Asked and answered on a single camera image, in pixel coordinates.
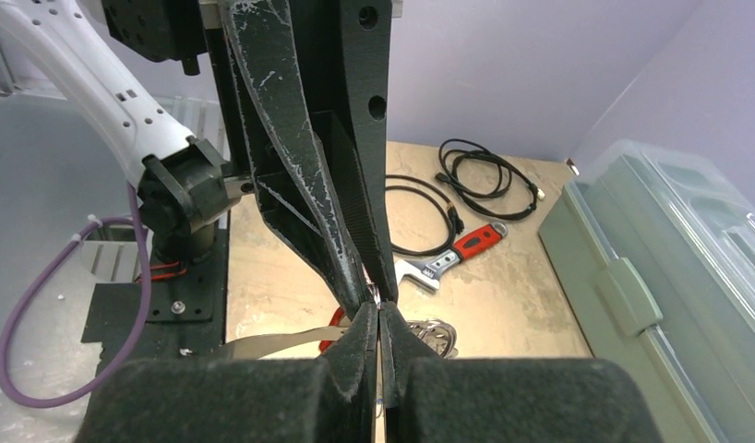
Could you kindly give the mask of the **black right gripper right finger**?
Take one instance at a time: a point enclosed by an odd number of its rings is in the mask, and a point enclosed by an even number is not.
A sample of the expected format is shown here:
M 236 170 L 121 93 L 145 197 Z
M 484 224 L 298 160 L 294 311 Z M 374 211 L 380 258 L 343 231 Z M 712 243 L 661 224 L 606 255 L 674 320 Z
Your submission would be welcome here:
M 389 442 L 659 442 L 637 384 L 597 358 L 444 359 L 378 311 Z

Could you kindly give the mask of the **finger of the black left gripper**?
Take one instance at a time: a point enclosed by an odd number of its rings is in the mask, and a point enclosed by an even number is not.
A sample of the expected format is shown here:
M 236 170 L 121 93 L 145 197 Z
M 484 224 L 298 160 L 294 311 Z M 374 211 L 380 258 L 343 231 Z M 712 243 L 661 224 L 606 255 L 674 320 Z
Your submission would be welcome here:
M 289 6 L 306 106 L 348 234 L 381 297 L 395 302 L 385 198 L 391 3 Z
M 281 163 L 259 189 L 278 200 L 264 222 L 329 286 L 349 317 L 371 301 L 363 262 L 346 228 L 322 142 L 315 135 L 286 1 L 223 1 L 234 61 Z

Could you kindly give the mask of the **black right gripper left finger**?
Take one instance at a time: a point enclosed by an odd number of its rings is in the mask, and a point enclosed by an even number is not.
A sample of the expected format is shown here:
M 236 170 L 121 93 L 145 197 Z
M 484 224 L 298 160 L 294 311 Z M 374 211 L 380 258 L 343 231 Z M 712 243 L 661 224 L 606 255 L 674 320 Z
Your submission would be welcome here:
M 315 359 L 137 360 L 90 397 L 77 442 L 369 442 L 378 310 Z

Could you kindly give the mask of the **key with red tag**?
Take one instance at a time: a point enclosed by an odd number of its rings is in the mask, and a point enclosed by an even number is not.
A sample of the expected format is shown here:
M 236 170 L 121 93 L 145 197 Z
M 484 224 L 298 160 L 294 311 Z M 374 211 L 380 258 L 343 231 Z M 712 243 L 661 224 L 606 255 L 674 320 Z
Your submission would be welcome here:
M 330 319 L 330 323 L 327 326 L 325 339 L 319 342 L 319 352 L 326 352 L 329 347 L 344 334 L 344 332 L 350 327 L 350 325 L 351 320 L 345 315 L 344 310 L 341 307 L 338 307 L 334 311 Z

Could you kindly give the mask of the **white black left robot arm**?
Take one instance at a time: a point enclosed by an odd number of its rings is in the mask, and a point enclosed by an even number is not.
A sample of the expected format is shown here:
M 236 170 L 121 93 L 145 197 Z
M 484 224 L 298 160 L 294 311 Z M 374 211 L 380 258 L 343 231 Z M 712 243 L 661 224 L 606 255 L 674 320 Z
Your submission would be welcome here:
M 146 91 L 79 1 L 0 1 L 0 37 L 87 119 L 171 256 L 245 194 L 353 317 L 394 302 L 385 209 L 396 1 L 100 1 L 112 38 L 152 62 L 210 58 L 229 153 Z

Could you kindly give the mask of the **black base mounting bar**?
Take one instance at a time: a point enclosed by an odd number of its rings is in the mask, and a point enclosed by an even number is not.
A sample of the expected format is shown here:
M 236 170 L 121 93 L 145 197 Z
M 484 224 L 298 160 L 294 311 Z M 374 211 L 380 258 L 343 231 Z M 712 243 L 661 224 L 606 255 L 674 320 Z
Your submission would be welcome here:
M 186 273 L 181 276 L 152 284 L 149 313 L 129 355 L 131 359 L 198 356 L 224 344 L 229 240 L 229 222 L 216 223 L 206 259 L 186 265 Z M 138 282 L 94 286 L 81 341 L 101 345 L 97 373 L 123 347 L 140 301 Z

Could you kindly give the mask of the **green plastic toolbox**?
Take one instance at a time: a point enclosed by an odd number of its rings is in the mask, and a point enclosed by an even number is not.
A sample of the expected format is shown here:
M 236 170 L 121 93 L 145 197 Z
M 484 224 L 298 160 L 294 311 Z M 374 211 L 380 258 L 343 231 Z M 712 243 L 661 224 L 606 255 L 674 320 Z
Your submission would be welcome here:
M 755 442 L 755 208 L 709 160 L 621 139 L 539 229 L 594 356 L 668 442 Z

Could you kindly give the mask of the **red handled adjustable wrench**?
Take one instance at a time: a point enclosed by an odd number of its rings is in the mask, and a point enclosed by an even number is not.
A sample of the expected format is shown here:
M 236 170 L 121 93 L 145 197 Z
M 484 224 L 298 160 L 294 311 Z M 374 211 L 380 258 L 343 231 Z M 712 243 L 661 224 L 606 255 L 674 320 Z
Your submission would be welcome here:
M 400 283 L 409 279 L 422 289 L 436 293 L 447 271 L 497 245 L 508 233 L 505 223 L 491 222 L 467 233 L 435 257 L 426 260 L 400 259 L 394 265 L 396 281 Z

